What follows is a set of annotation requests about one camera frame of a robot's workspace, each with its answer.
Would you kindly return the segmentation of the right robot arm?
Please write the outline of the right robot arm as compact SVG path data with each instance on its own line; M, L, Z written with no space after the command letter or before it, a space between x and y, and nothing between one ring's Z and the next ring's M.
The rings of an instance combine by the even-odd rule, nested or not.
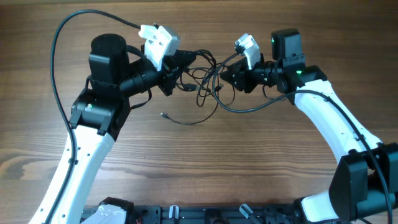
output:
M281 99L302 111L323 136L338 164L324 192L290 205L271 205L267 223L350 223L397 208L397 144L384 144L370 133L337 97L327 76L308 66L298 30L271 35L272 60L264 60L253 36L234 44L241 60L228 58L221 78L239 91L275 86Z

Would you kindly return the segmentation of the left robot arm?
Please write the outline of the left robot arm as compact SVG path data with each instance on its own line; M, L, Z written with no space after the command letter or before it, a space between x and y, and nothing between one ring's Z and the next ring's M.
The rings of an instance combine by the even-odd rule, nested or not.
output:
M144 34L141 49L117 34L91 42L91 73L72 105L62 158L31 223L79 223L104 158L135 106L130 97L155 86L171 95L177 76L194 61L177 34Z

